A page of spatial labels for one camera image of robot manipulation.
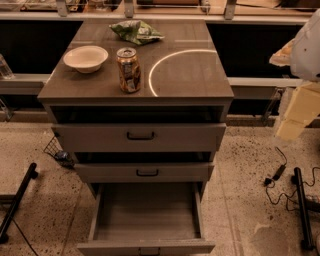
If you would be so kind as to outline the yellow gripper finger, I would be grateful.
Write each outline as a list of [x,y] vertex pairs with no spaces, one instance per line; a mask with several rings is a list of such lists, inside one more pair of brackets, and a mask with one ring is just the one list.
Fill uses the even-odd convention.
[[293,89],[283,109],[276,136],[291,142],[320,114],[320,83],[304,83]]
[[294,40],[290,40],[286,43],[280,50],[270,57],[269,63],[279,67],[290,66],[293,43]]

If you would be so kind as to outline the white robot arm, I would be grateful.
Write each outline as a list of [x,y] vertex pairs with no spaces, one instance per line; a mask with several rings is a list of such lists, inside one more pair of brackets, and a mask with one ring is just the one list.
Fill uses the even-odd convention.
[[320,9],[269,63],[289,66],[291,74],[303,80],[293,90],[276,132],[278,138],[293,141],[320,114]]

